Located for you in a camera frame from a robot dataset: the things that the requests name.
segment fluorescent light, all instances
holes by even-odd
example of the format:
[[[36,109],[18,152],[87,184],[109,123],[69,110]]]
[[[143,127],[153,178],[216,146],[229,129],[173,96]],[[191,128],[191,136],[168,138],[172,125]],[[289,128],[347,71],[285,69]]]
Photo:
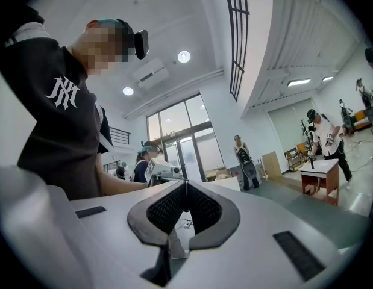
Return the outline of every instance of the fluorescent light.
[[[307,84],[310,81],[311,81],[310,79],[293,80],[288,83],[288,87],[291,87],[293,85],[298,85],[298,84]]]
[[[189,51],[181,51],[178,54],[178,61],[181,63],[186,63],[190,60],[190,52]]]
[[[130,96],[130,95],[133,95],[134,94],[134,90],[132,88],[129,88],[129,87],[125,87],[122,92],[124,93],[124,95],[127,95],[127,96]]]

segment metal railing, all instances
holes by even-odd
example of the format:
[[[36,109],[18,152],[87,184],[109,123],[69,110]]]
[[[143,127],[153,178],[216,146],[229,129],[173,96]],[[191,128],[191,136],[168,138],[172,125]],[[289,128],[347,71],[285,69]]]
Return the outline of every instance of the metal railing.
[[[227,0],[232,38],[230,93],[238,100],[248,46],[248,0]]]
[[[113,146],[123,146],[130,144],[130,133],[117,128],[110,127],[110,135],[113,140]]]

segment ny logo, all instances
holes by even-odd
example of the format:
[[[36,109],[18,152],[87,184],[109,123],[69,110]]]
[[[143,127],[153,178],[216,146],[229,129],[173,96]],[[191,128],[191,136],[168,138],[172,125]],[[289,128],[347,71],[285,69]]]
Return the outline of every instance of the ny logo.
[[[61,78],[55,78],[56,84],[54,87],[54,90],[52,91],[50,96],[47,96],[47,98],[53,99],[58,95],[58,90],[59,90],[59,95],[58,99],[55,102],[55,106],[58,107],[59,105],[62,104],[61,100],[64,97],[63,101],[63,106],[64,110],[68,108],[68,101],[70,100],[70,103],[72,106],[76,107],[75,105],[75,95],[77,95],[77,91],[80,90],[76,85],[74,85],[71,81],[69,81],[66,77],[64,77],[64,83]]]

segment white ceiling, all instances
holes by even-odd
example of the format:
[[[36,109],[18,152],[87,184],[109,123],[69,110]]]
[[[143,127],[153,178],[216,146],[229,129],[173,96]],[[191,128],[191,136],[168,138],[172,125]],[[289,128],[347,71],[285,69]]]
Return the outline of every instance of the white ceiling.
[[[117,66],[102,77],[90,77],[87,85],[101,104],[128,113],[152,98],[216,69],[210,27],[201,0],[34,0],[45,18],[48,32],[69,45],[93,19],[122,19],[136,32],[149,34],[149,54],[144,60],[134,58]],[[180,63],[180,51],[192,55],[188,63]],[[169,72],[169,78],[151,89],[139,89],[133,73],[151,60],[159,58]],[[122,94],[132,87],[133,96]]]
[[[364,39],[363,30],[341,0],[274,0],[266,61],[250,108],[321,89]],[[288,87],[291,80],[308,84]]]

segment round ceiling light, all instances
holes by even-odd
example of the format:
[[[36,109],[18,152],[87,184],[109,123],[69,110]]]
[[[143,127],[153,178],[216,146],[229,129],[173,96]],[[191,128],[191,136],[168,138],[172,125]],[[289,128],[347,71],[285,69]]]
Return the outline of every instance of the round ceiling light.
[[[134,93],[134,90],[132,88],[129,88],[129,87],[125,87],[122,92],[124,93],[124,95],[127,95],[127,96],[130,96],[130,95],[133,95]]]
[[[181,63],[186,63],[190,60],[190,52],[189,51],[181,51],[178,54],[178,61]]]

